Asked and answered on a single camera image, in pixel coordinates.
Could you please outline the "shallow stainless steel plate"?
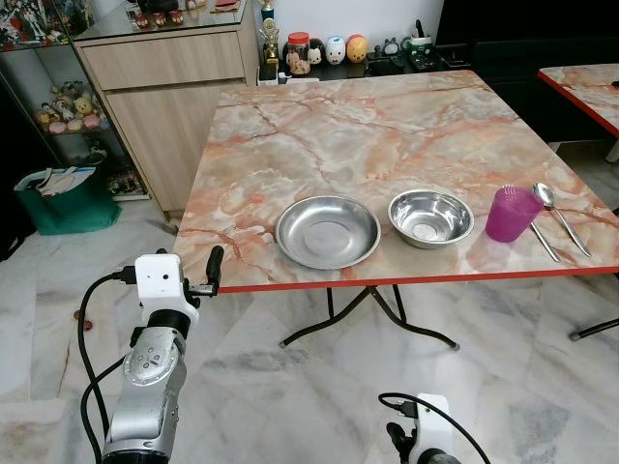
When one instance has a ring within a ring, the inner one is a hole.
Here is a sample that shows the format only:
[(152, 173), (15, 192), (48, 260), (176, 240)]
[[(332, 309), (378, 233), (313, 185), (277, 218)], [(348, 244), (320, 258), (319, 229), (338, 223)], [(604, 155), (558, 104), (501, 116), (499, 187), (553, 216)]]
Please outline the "shallow stainless steel plate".
[(380, 222), (358, 200), (318, 195), (288, 205), (276, 221), (276, 244), (287, 259), (316, 270), (359, 264), (380, 242)]

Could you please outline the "green shopping bag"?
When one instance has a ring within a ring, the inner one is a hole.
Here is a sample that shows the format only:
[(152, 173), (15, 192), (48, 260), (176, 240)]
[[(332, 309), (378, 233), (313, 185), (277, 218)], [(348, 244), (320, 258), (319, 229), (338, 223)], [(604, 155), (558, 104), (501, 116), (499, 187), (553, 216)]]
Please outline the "green shopping bag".
[(102, 177), (96, 167), (48, 168), (28, 173), (14, 192), (40, 234), (93, 233), (121, 213)]

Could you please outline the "light wooden cabinet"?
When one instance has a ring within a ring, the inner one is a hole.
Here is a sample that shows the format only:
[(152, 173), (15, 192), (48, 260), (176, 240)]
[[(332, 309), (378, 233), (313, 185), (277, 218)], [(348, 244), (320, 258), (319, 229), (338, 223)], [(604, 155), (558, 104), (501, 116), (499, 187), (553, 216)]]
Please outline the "light wooden cabinet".
[(252, 87), (259, 68), (260, 0), (217, 0), (182, 12), (180, 23), (136, 27), (127, 5), (103, 14), (74, 49), (150, 197), (179, 217), (191, 189), (222, 90)]

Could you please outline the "pastel plush toy pile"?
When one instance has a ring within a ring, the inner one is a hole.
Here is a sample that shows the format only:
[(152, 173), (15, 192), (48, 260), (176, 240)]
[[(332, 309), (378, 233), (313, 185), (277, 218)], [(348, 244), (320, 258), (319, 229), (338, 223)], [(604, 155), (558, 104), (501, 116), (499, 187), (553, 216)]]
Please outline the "pastel plush toy pile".
[(34, 110), (34, 120), (48, 135), (102, 132), (112, 128), (101, 99), (84, 81), (65, 81), (49, 89), (50, 101)]

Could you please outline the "marble top folding table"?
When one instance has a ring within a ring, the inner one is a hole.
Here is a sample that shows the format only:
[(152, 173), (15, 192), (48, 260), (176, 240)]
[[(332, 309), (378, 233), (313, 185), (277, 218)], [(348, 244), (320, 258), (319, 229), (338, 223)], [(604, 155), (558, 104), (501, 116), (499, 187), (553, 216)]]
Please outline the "marble top folding table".
[[(576, 250), (549, 214), (538, 240), (500, 244), (484, 234), (504, 186), (545, 183), (588, 248)], [(420, 250), (403, 242), (389, 207), (414, 189), (468, 205), (476, 228), (459, 243)], [(315, 270), (281, 251), (276, 224), (293, 203), (337, 195), (379, 221), (379, 244), (358, 264)], [(172, 252), (204, 281), (222, 247), (221, 290), (249, 293), (389, 284), (613, 274), (619, 221), (594, 191), (473, 72), (415, 73), (222, 90)]]

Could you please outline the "stainless steel bowl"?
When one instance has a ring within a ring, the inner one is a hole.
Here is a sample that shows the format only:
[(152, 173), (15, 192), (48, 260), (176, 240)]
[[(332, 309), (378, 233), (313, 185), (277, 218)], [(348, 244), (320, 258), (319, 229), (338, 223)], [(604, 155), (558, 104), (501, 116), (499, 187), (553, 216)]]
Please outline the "stainless steel bowl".
[(467, 203), (446, 191), (412, 189), (391, 199), (386, 208), (399, 237), (413, 247), (436, 250), (470, 235), (476, 217)]

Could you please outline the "stainless steel fork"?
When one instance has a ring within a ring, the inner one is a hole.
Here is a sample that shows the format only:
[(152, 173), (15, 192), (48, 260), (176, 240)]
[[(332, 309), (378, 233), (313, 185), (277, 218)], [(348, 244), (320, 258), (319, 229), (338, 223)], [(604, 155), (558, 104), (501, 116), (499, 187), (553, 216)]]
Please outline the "stainless steel fork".
[(561, 261), (561, 257), (560, 255), (558, 255), (558, 252), (554, 250), (554, 248), (551, 246), (548, 239), (545, 238), (545, 234), (543, 233), (543, 231), (541, 231), (538, 224), (536, 224), (536, 222), (530, 222), (529, 228), (532, 233), (534, 233), (535, 238), (539, 240), (539, 243), (541, 244), (541, 247), (543, 247), (544, 251), (548, 253), (549, 257), (551, 257), (551, 260), (553, 262), (557, 262), (558, 264), (558, 262)]

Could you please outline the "gold trophy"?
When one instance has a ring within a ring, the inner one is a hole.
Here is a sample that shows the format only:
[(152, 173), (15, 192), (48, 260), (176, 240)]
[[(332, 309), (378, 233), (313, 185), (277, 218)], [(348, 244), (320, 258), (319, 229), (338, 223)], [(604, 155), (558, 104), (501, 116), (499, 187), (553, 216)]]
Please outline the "gold trophy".
[(260, 13), (262, 19), (262, 65), (259, 70), (259, 83), (265, 83), (265, 81), (279, 83), (280, 30), (276, 25), (273, 0), (262, 0)]

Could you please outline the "stainless steel spoon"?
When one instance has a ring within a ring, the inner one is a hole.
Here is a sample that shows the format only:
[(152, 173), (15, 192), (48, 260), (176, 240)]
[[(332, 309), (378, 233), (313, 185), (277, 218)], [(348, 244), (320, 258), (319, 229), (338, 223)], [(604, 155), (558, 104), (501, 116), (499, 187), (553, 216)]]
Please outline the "stainless steel spoon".
[(585, 246), (584, 242), (582, 242), (579, 236), (576, 235), (574, 227), (571, 226), (571, 223), (563, 217), (563, 214), (560, 211), (558, 211), (556, 204), (554, 204), (554, 193), (551, 187), (545, 183), (535, 183), (532, 190), (534, 190), (536, 197), (541, 200), (541, 203), (544, 204), (544, 207), (548, 208), (548, 210), (552, 212), (555, 217), (557, 217), (558, 221), (561, 222), (563, 229), (565, 229), (566, 233), (569, 234), (572, 243), (579, 248), (579, 251), (582, 251), (584, 256), (591, 257), (592, 252), (589, 251), (589, 248)]

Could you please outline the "white and blue egg figurine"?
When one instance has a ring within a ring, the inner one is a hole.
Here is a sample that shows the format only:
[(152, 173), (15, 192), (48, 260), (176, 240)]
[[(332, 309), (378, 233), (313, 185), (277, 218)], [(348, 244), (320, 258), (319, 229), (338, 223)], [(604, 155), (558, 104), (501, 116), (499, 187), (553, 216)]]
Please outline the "white and blue egg figurine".
[(324, 40), (324, 62), (328, 65), (340, 65), (346, 57), (346, 47), (341, 36), (328, 37)]

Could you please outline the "purple plastic cup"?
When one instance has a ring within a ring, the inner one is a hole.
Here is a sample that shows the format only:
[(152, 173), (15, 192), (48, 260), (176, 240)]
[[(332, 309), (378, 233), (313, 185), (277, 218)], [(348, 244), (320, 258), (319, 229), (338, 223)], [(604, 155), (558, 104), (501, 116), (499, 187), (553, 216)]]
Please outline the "purple plastic cup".
[(544, 204), (529, 188), (504, 186), (497, 190), (486, 218), (486, 234), (495, 242), (514, 242), (543, 211)]

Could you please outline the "orange and yellow egg figurine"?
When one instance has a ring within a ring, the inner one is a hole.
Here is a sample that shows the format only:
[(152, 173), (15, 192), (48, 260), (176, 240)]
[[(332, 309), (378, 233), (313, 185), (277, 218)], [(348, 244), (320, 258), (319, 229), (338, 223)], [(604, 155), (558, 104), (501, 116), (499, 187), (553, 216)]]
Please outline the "orange and yellow egg figurine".
[(363, 63), (368, 56), (368, 39), (360, 34), (353, 34), (348, 37), (345, 44), (346, 59), (353, 65)]

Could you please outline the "glass display cabinet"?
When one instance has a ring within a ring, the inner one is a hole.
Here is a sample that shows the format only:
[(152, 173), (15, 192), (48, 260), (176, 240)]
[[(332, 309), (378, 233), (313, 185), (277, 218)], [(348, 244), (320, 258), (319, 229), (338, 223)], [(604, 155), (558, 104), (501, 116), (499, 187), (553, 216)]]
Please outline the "glass display cabinet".
[(26, 111), (54, 166), (96, 167), (112, 198), (146, 200), (149, 189), (105, 107), (112, 128), (102, 132), (48, 135), (34, 120), (34, 110), (50, 101), (49, 89), (65, 81), (84, 81), (103, 104), (74, 48), (93, 23), (90, 0), (0, 0), (0, 81)]

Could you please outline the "green mug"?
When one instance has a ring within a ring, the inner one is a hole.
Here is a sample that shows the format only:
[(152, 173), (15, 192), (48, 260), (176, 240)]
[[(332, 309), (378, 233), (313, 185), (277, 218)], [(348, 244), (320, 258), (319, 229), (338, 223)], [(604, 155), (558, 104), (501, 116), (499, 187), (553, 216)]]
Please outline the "green mug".
[(406, 37), (402, 43), (402, 48), (408, 57), (429, 56), (432, 53), (433, 36), (425, 34), (420, 19), (415, 19), (414, 34)]

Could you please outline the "black tv cabinet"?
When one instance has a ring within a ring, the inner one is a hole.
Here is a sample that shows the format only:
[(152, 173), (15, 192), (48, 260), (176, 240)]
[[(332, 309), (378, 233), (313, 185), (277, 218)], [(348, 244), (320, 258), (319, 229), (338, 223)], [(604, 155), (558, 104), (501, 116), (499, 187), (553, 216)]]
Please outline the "black tv cabinet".
[(541, 68), (619, 61), (605, 0), (445, 0), (434, 39), (545, 142), (606, 140), (610, 133), (540, 79)]

